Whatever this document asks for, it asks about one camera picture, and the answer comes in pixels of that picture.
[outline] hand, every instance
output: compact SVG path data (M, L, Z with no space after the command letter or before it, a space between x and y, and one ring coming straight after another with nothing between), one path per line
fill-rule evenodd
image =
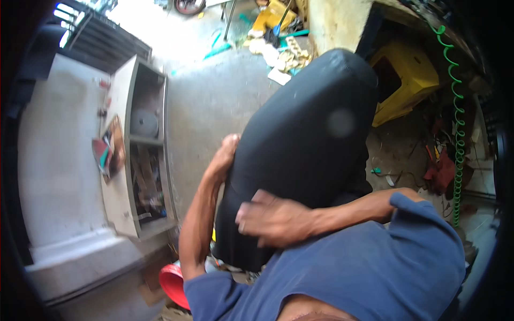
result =
M208 175L212 175L220 181L224 181L227 171L234 161L234 154L241 135L230 134L223 138L222 146L217 150L206 170Z
M285 248L310 236L311 211L293 200L258 190L251 203L241 204L235 222L239 233L259 238L258 247Z

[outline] red bucket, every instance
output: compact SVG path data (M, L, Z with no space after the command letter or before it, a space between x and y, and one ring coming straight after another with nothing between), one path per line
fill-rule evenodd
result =
M184 278L182 277L180 267L175 264L168 264L163 267L159 273L159 283L173 302L190 310L186 294L184 293Z

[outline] green coiled air hose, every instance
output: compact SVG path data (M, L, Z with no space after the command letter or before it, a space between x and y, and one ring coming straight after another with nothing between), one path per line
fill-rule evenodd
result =
M463 99L464 96L459 95L455 92L455 85L461 84L462 80L455 78L451 71L453 67L458 67L458 63L451 61L447 54L448 50L453 48L453 45L447 45L441 40L441 35L445 33L446 27L441 25L439 29L435 30L434 27L430 26L432 31L437 35L437 40L444 46L443 56L450 63L448 67L448 75L452 78L451 91L454 94L453 107L455 107L455 178L453 182L453 226L458 226L458 215L461 211L461 192L462 192L462 169L464 167L464 131L459 130L460 126L464 126L465 122L458 118L459 114L464 114L464 109L457 106L457 100Z

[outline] yellow plastic stool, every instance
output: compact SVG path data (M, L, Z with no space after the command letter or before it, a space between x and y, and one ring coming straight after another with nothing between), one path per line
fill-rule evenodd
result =
M400 41L382 47L370 60L378 76L378 104L373 127L404 116L439 86L427 55Z

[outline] blue t-shirt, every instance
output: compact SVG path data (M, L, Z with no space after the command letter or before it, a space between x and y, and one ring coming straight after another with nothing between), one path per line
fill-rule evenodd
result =
M428 201L394 193L389 228L369 221L273 255L255 284L228 272L184 283L195 321L275 321L304 294L359 320L437 320L465 274L462 242Z

